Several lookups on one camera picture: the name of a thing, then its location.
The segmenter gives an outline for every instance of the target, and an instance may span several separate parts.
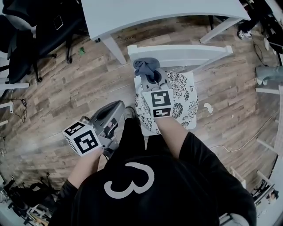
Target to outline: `cable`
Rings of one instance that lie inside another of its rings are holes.
[[[256,46],[257,46],[257,47],[258,47],[258,49],[260,50],[261,57],[257,54]],[[257,55],[258,59],[261,61],[261,63],[262,63],[265,67],[269,67],[268,65],[266,65],[266,64],[264,64],[264,63],[262,62],[262,60],[263,60],[263,58],[264,58],[264,57],[263,57],[263,54],[262,54],[262,51],[261,51],[261,49],[260,49],[259,45],[258,45],[258,44],[256,44],[255,42],[253,42],[253,47],[254,47],[255,52],[256,52],[256,55]]]
[[[27,103],[26,103],[26,101],[25,101],[24,99],[18,99],[18,98],[12,99],[12,95],[11,95],[11,98],[10,98],[10,99],[2,99],[2,98],[1,98],[0,100],[9,100],[9,101],[11,101],[11,100],[20,100],[20,101],[22,102],[23,106],[25,107],[23,113],[21,114],[21,116],[18,115],[18,114],[16,114],[15,112],[13,112],[13,113],[14,113],[16,116],[18,116],[18,117],[20,118],[20,120],[22,120],[23,123],[25,123],[25,121],[26,121],[26,119],[27,119]]]
[[[4,143],[4,149],[0,147],[0,150],[2,152],[2,156],[4,156],[5,154],[7,154],[7,149],[6,149],[6,145],[5,145],[5,137],[4,136],[0,136],[3,139],[3,143]]]
[[[18,114],[16,114],[15,112],[13,112],[13,113],[14,113],[16,116],[18,116],[18,117],[22,120],[23,123],[26,122],[26,119],[27,119],[27,107],[26,107],[26,106],[25,106],[25,109],[24,109],[23,113],[21,114],[21,116],[18,115]]]
[[[103,154],[104,155],[104,157],[106,158],[106,160],[108,161],[108,158],[107,158],[107,156],[105,155],[105,154]]]
[[[278,111],[276,111],[275,113],[273,113],[273,115],[264,123],[264,125],[259,129],[259,131],[258,131],[244,146],[242,146],[241,148],[236,149],[236,150],[233,150],[233,151],[229,151],[225,146],[223,146],[223,145],[217,145],[217,146],[211,147],[210,149],[215,148],[215,147],[223,147],[223,148],[225,148],[225,150],[228,151],[229,153],[232,153],[232,152],[234,152],[234,151],[239,151],[239,150],[241,150],[242,148],[244,148],[250,141],[252,141],[252,140],[260,133],[261,129],[265,126],[265,124],[267,124],[267,123],[273,118],[273,116],[274,116],[276,113],[278,113]]]

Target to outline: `sneaker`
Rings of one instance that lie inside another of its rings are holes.
[[[244,32],[242,31],[242,30],[239,30],[238,32],[237,32],[237,36],[239,37],[239,39],[244,39],[244,37],[245,37],[245,34],[244,34]]]
[[[269,51],[269,41],[267,40],[267,38],[264,38],[264,46],[265,46],[265,49]]]
[[[252,34],[251,32],[247,32],[247,33],[244,33],[242,30],[239,30],[237,32],[237,36],[239,37],[239,39],[244,39],[244,37],[246,37],[247,39],[252,39]]]
[[[126,107],[124,112],[123,112],[123,116],[124,116],[124,119],[126,120],[127,118],[135,118],[136,117],[136,112],[135,110],[133,109],[133,107]]]
[[[252,39],[252,33],[249,31],[247,33],[244,33],[244,36],[247,38],[247,39]]]
[[[266,86],[267,85],[267,80],[259,80],[258,78],[256,78],[256,82],[257,82],[257,84],[259,84],[259,85],[261,85],[261,84],[263,84],[264,86]]]

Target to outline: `white cube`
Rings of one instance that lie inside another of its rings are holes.
[[[63,130],[62,133],[71,148],[80,156],[84,156],[101,147],[94,128],[83,122],[74,122]]]
[[[172,116],[173,89],[142,92],[142,96],[152,118]]]

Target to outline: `green object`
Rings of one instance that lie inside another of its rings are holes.
[[[79,55],[82,56],[85,54],[85,51],[84,51],[84,48],[83,47],[80,47],[80,50],[79,50]]]

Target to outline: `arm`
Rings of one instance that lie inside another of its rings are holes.
[[[186,130],[173,117],[155,118],[155,122],[170,152],[175,158],[179,158],[188,130]]]
[[[71,225],[72,202],[82,182],[97,172],[99,158],[103,149],[93,151],[80,157],[67,181],[62,186],[56,201],[56,211],[50,220],[50,226]]]
[[[99,158],[103,153],[103,149],[95,150],[81,157],[75,168],[68,177],[68,181],[75,187],[79,188],[81,183],[90,175],[97,172]]]
[[[155,119],[155,122],[172,155],[192,164],[208,180],[218,200],[218,212],[239,214],[251,226],[256,225],[253,198],[217,156],[174,118]]]

